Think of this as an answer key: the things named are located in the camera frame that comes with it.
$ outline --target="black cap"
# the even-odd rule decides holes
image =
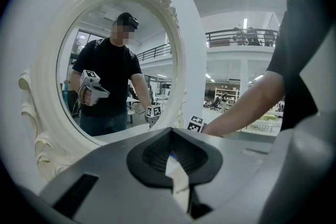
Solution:
[[[118,24],[122,26],[128,26],[129,32],[134,32],[135,29],[139,27],[139,23],[130,13],[124,12],[120,14],[117,18]]]

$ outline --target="mirror frame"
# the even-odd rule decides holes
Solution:
[[[64,40],[68,38],[76,19],[101,1],[103,0],[68,0],[64,3],[52,16],[39,39],[39,50],[32,67],[26,69],[19,78],[19,86],[26,95],[22,115],[30,119],[35,138],[37,166],[48,181],[92,150],[107,144],[86,134],[74,122],[69,112],[65,113],[57,66]],[[183,127],[181,107],[185,94],[186,59],[176,10],[171,6],[172,0],[131,1],[149,9],[158,18],[172,46],[171,95],[165,111],[151,131],[166,127]],[[136,135],[138,134],[126,130],[121,131],[114,134],[109,143]]]

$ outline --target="ceiling light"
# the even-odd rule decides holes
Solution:
[[[261,79],[264,75],[257,76],[254,80]]]
[[[247,28],[247,18],[244,19],[244,29]]]

